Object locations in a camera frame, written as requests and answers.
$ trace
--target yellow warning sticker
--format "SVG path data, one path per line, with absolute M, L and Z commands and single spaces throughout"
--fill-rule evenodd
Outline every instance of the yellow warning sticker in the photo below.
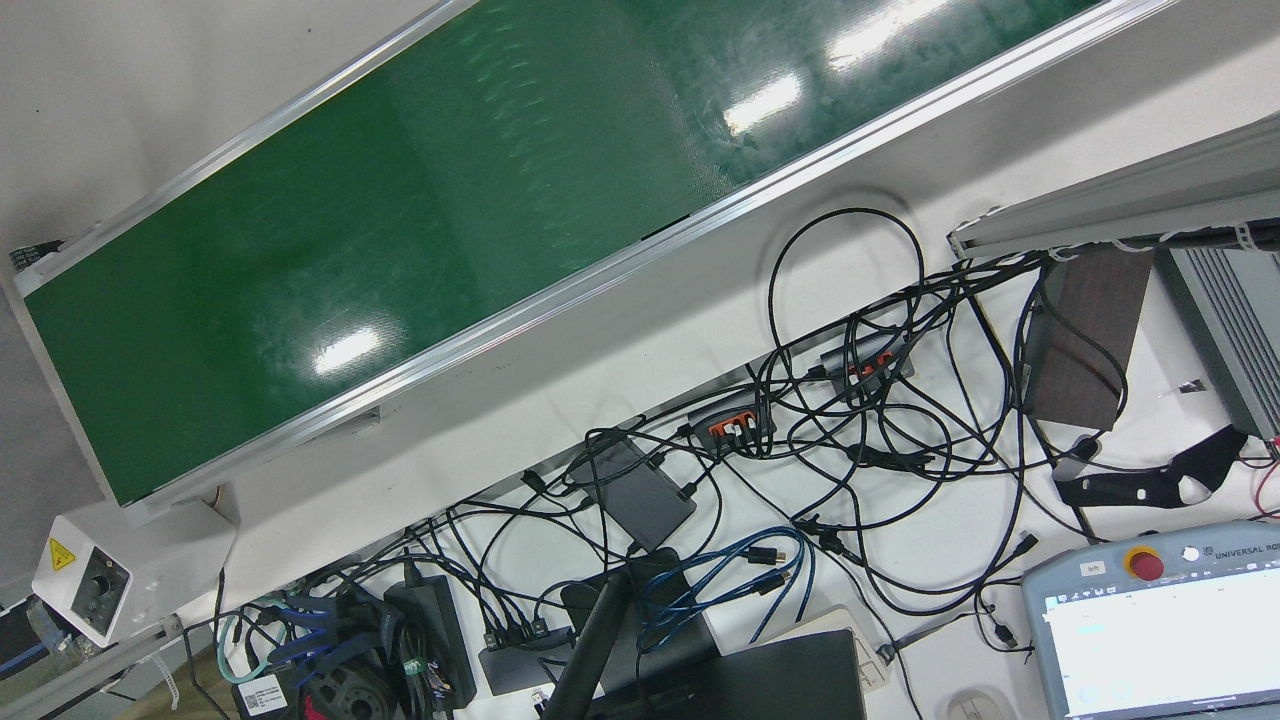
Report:
M 76 555 L 67 550 L 67 546 L 54 538 L 49 538 L 49 559 L 54 564 L 54 573 L 61 570 L 72 562 L 76 562 Z

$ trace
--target red emergency stop button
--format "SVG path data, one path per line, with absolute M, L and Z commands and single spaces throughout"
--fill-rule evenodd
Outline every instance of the red emergency stop button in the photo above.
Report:
M 1129 556 L 1129 571 L 1149 583 L 1165 574 L 1165 564 L 1156 553 L 1140 550 Z

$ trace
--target computer mouse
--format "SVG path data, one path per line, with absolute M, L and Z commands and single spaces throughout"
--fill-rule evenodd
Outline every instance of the computer mouse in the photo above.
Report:
M 1005 714 L 987 693 L 965 691 L 947 706 L 947 720 L 1005 720 Z

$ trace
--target green conveyor belt surface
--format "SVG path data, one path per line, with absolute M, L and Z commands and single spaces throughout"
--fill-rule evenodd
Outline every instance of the green conveyor belt surface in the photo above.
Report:
M 481 0 L 33 292 L 120 502 L 1091 0 Z

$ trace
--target red wire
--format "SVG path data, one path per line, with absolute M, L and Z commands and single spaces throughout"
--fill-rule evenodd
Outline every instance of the red wire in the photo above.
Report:
M 1262 509 L 1262 488 L 1266 487 L 1267 480 L 1271 479 L 1271 473 L 1275 473 L 1276 468 L 1280 468 L 1280 462 L 1272 462 L 1271 464 L 1271 468 L 1268 468 L 1267 473 L 1265 475 L 1262 475 L 1262 480 L 1258 482 L 1258 487 L 1254 488 L 1254 491 L 1253 491 L 1253 507 L 1256 507 L 1258 510 L 1260 515 L 1262 515 L 1265 518 L 1271 518 L 1272 520 L 1280 520 L 1280 509 L 1271 510 L 1271 511 L 1267 511 L 1267 510 Z

